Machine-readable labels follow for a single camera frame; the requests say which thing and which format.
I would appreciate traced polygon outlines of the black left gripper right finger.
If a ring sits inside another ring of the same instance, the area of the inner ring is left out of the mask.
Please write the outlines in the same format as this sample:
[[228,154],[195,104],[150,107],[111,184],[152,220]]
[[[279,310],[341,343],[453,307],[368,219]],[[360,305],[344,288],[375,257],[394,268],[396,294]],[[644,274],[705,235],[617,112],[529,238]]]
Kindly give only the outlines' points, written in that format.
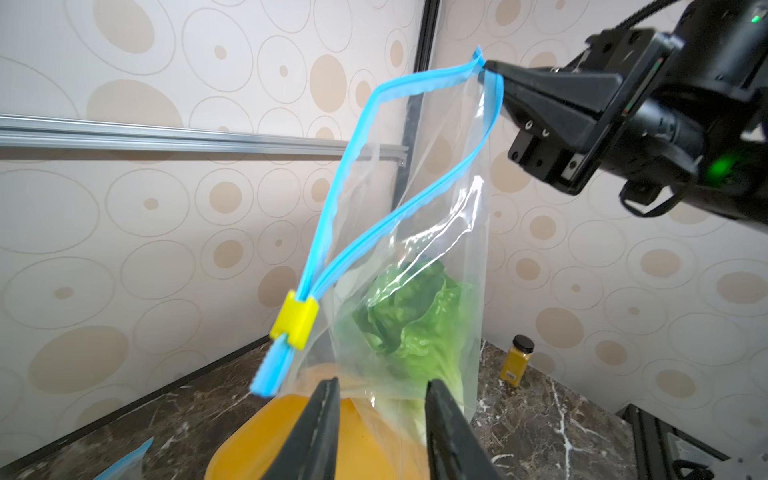
[[428,383],[425,398],[426,448],[430,478],[503,479],[473,434],[446,384]]

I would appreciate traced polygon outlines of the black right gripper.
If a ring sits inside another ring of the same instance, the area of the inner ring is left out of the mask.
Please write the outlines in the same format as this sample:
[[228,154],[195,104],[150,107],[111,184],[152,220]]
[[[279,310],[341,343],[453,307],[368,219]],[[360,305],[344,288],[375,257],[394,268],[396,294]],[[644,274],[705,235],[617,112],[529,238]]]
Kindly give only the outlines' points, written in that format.
[[569,195],[600,168],[641,189],[693,183],[703,130],[657,95],[682,49],[673,35],[611,29],[593,37],[572,68],[487,61],[519,128],[509,159]]

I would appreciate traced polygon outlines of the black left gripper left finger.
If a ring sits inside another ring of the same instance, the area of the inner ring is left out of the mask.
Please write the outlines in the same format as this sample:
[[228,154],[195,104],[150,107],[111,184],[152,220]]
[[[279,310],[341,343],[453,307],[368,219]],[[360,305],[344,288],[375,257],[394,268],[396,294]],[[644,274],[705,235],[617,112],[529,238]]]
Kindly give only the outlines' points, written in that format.
[[339,380],[322,380],[262,479],[333,480],[340,417]]

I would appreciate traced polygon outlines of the chinese cabbage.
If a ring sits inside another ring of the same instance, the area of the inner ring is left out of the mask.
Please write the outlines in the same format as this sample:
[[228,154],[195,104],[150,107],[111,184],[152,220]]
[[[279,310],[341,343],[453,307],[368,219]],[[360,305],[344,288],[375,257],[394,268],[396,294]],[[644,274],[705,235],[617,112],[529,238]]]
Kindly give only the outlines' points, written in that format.
[[440,380],[456,399],[464,396],[477,305],[476,286],[453,278],[437,259],[385,267],[340,310],[350,395],[425,441],[429,382]]

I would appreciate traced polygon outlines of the clear plastic bag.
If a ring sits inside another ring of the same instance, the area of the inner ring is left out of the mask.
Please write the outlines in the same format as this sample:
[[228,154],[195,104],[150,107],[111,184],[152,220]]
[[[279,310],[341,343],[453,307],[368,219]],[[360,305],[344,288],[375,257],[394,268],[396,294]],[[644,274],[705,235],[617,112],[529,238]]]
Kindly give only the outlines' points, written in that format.
[[[364,106],[322,208],[304,271],[270,330],[272,346],[251,392],[293,393],[308,369],[331,364],[350,395],[348,354],[338,334],[345,300],[391,264],[437,259],[478,292],[471,350],[463,365],[469,423],[477,407],[490,234],[486,143],[502,109],[503,81],[481,51],[462,65],[379,85]],[[408,99],[423,94],[409,183],[393,210]]]

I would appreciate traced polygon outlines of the clear zipper bag blue seal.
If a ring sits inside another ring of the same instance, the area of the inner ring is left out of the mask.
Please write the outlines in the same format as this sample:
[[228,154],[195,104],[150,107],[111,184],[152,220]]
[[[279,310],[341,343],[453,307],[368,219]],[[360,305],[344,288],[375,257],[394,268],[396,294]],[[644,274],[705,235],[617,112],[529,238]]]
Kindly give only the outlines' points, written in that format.
[[140,447],[102,471],[94,480],[142,480],[143,461],[153,441],[153,438],[146,440]]

